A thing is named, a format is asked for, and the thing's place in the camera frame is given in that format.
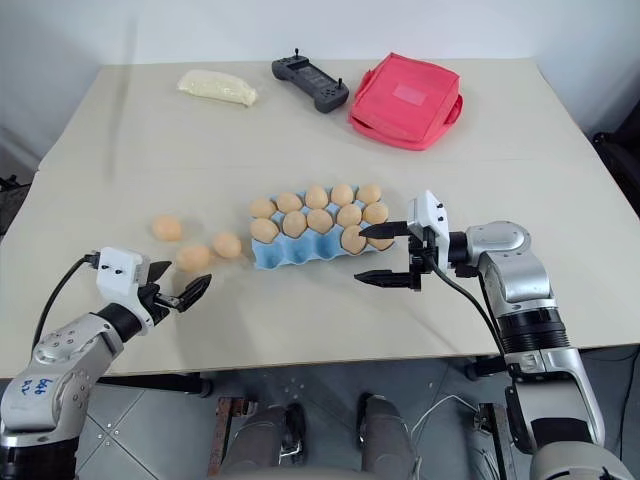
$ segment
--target tabletop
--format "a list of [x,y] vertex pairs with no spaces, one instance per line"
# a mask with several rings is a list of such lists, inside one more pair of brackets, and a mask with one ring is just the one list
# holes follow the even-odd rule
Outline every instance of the tabletop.
[[[318,61],[352,92],[375,61]],[[390,250],[274,271],[253,268],[248,204],[312,184],[380,184],[390,217],[432,190],[452,230],[494,220],[527,228],[573,345],[640,341],[640,222],[587,139],[522,60],[437,60],[461,76],[457,124],[424,152],[356,133],[348,105],[330,114],[268,62],[104,67],[43,159],[0,245],[0,377],[24,368],[51,290],[82,254],[103,246],[173,260],[186,244],[234,231],[245,256],[215,262],[207,294],[135,338],[110,374],[476,355],[496,351],[471,304],[435,276],[423,291],[379,289],[354,273],[406,271],[406,241]],[[176,90],[192,68],[238,75],[258,90],[246,108]],[[154,216],[186,225],[183,242],[150,233]],[[171,267],[177,293],[193,276]],[[481,297],[475,279],[459,282]],[[101,308],[95,272],[62,291],[45,331]]]

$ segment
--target white wall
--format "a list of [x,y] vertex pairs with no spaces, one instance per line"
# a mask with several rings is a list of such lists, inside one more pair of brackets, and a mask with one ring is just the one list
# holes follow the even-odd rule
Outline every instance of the white wall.
[[35,168],[101,64],[295,46],[311,58],[533,56],[588,134],[640,97],[640,0],[0,0],[0,152]]

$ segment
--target tiled floor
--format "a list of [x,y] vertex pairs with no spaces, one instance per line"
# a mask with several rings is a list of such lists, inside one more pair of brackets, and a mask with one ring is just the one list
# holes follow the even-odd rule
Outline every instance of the tiled floor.
[[[619,449],[621,405],[634,350],[589,352],[584,362],[607,428],[607,448]],[[413,425],[435,401],[455,393],[471,403],[504,404],[505,375],[469,382],[464,359],[364,362],[224,372],[215,375],[215,395],[97,386],[78,451],[80,479],[204,479],[220,395],[249,394],[262,405],[301,402],[307,414],[309,463],[359,469],[354,445],[356,401],[370,391],[394,402]],[[640,377],[640,367],[636,369]],[[627,408],[625,463],[640,478],[640,378]],[[419,442],[423,480],[489,479],[480,454],[491,439],[472,428],[472,413],[445,402],[427,419]],[[514,449],[518,478],[528,478],[530,459]]]

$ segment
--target brown egg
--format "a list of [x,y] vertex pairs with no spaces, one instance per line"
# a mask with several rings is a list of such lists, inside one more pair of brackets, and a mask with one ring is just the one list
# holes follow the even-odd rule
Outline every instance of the brown egg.
[[311,210],[307,214],[307,224],[311,230],[324,234],[333,227],[333,218],[325,210]]
[[369,205],[370,203],[377,202],[382,197],[382,191],[380,187],[375,183],[370,183],[369,185],[364,185],[358,189],[358,194],[356,195],[356,199],[360,200],[362,203]]
[[329,195],[320,185],[314,185],[307,190],[304,203],[311,209],[324,208],[329,204]]
[[224,232],[213,237],[213,249],[223,258],[236,258],[242,253],[242,244],[235,233]]
[[346,183],[336,185],[331,190],[331,201],[340,207],[344,207],[345,205],[352,203],[353,189]]
[[266,197],[258,198],[249,205],[249,212],[254,218],[271,218],[276,213],[276,206]]
[[367,243],[382,251],[393,245],[393,238],[367,238]]
[[282,213],[289,213],[300,210],[302,208],[302,200],[295,193],[284,192],[276,198],[276,205],[278,205],[278,210]]
[[307,217],[300,211],[289,212],[282,221],[282,231],[291,238],[298,238],[307,229]]
[[367,239],[360,236],[361,230],[360,225],[350,225],[345,228],[340,238],[342,248],[354,255],[360,253],[367,244]]
[[209,266],[213,257],[208,247],[192,245],[183,247],[176,254],[176,266],[184,272],[197,272]]
[[159,215],[151,225],[153,235],[163,242],[177,242],[182,239],[182,224],[173,215]]
[[384,203],[374,202],[367,205],[362,214],[362,219],[372,225],[384,223],[389,218],[389,208]]
[[271,243],[276,238],[280,230],[271,220],[266,218],[256,218],[251,222],[251,236],[262,243]]
[[362,210],[354,203],[345,205],[336,216],[336,223],[343,227],[358,225],[362,221]]

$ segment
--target blue egg carton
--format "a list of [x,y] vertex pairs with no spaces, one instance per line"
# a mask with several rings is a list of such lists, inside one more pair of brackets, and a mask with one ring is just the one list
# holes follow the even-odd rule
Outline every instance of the blue egg carton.
[[[358,187],[353,187],[354,195],[358,191]],[[331,189],[325,188],[327,195],[330,194]],[[304,197],[306,192],[297,192],[298,197],[304,204]],[[274,201],[277,196],[272,196],[271,200]],[[355,200],[354,204],[363,210],[366,206],[360,200]],[[272,243],[262,243],[256,239],[251,240],[251,248],[253,254],[256,257],[254,266],[258,270],[273,270],[281,267],[282,265],[302,265],[311,260],[332,260],[341,255],[349,255],[352,257],[362,255],[365,252],[378,252],[379,250],[368,243],[362,249],[362,251],[356,255],[351,252],[347,252],[342,248],[340,239],[344,227],[335,223],[336,215],[340,210],[340,206],[335,203],[329,203],[324,210],[326,210],[333,218],[334,225],[327,233],[318,233],[311,228],[308,228],[298,238],[291,238],[282,233],[282,221],[284,219],[284,213],[277,211],[271,216],[271,220],[278,225],[280,233],[276,236]],[[311,211],[306,205],[300,210],[307,215]],[[365,229],[370,224],[362,221],[360,226]]]

